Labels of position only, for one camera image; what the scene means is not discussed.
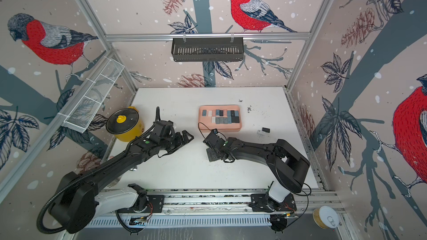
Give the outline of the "pink plastic storage tray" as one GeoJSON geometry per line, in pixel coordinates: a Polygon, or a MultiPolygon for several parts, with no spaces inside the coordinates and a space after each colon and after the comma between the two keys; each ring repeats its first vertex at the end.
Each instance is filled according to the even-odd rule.
{"type": "Polygon", "coordinates": [[[199,119],[198,122],[205,124],[207,127],[202,128],[203,131],[218,129],[219,131],[230,131],[230,132],[239,132],[242,128],[242,118],[241,111],[238,105],[203,105],[199,108],[199,119]],[[202,111],[207,110],[207,116],[202,116],[202,111]],[[212,117],[208,116],[208,111],[216,110],[229,110],[229,111],[239,111],[240,123],[229,123],[229,124],[216,124],[212,123],[212,117]]]}

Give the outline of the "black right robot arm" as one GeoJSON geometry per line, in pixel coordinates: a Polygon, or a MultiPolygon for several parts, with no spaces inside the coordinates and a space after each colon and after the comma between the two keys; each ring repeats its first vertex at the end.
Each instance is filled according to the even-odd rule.
{"type": "Polygon", "coordinates": [[[217,130],[212,130],[203,140],[208,146],[207,153],[225,163],[247,160],[266,165],[276,181],[269,189],[277,190],[268,196],[281,203],[288,194],[300,194],[310,168],[310,162],[286,140],[260,144],[239,140],[235,137],[223,139],[217,130]]]}

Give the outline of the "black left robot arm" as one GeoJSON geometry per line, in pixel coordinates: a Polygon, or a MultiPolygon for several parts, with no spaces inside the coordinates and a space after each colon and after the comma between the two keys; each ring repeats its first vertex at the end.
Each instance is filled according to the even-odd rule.
{"type": "Polygon", "coordinates": [[[190,143],[188,131],[176,132],[171,121],[156,121],[126,149],[105,163],[80,174],[69,172],[60,180],[56,193],[41,208],[37,229],[44,234],[76,233],[87,226],[101,205],[96,196],[125,172],[148,161],[160,151],[173,154],[190,143]]]}

